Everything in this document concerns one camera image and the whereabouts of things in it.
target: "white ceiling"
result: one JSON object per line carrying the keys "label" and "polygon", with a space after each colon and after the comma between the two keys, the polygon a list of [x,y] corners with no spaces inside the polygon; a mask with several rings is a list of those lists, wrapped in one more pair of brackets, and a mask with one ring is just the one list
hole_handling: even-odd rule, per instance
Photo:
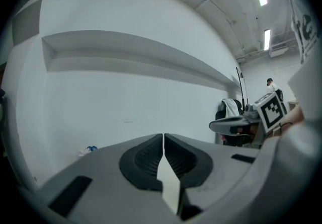
{"label": "white ceiling", "polygon": [[209,0],[181,1],[212,25],[236,58],[263,50],[266,29],[271,29],[271,45],[295,37],[290,30],[289,0],[268,0],[262,7],[259,0],[213,0],[227,16]]}

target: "desk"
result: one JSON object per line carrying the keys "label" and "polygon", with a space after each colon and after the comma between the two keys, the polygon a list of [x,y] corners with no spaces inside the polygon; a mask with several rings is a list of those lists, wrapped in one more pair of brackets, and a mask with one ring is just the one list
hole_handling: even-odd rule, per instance
{"label": "desk", "polygon": [[289,101],[288,106],[290,108],[290,111],[295,108],[295,106],[298,105],[297,101]]}

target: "small blue object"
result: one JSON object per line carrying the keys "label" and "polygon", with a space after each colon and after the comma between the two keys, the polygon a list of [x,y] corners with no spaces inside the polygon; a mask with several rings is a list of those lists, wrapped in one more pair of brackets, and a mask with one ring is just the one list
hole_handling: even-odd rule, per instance
{"label": "small blue object", "polygon": [[90,149],[91,152],[92,152],[94,150],[97,150],[97,147],[96,146],[88,146],[87,149]]}

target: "air conditioning unit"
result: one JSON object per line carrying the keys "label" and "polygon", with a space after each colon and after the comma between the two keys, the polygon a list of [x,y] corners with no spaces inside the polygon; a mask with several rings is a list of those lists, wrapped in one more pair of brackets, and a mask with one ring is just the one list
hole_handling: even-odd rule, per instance
{"label": "air conditioning unit", "polygon": [[288,50],[288,47],[278,48],[278,49],[270,49],[268,54],[270,57],[276,57],[284,54]]}

